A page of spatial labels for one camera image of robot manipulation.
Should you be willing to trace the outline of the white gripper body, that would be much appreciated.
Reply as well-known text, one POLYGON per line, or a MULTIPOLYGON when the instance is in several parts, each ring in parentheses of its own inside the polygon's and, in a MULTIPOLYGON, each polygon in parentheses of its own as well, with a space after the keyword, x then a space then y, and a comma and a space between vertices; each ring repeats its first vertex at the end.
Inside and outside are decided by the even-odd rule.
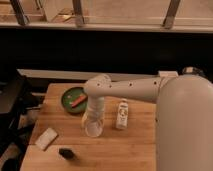
POLYGON ((86 113, 90 119, 102 120, 104 117, 105 99, 103 97, 89 97, 86 113))

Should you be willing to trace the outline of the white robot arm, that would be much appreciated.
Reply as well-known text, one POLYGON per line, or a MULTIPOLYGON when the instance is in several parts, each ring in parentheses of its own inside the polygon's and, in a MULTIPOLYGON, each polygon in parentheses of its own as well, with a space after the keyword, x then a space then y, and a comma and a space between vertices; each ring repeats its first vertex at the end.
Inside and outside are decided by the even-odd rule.
POLYGON ((82 125, 86 134, 103 131, 104 98, 156 105, 156 171, 213 171, 213 83, 198 75, 113 82, 106 74, 88 80, 82 125))

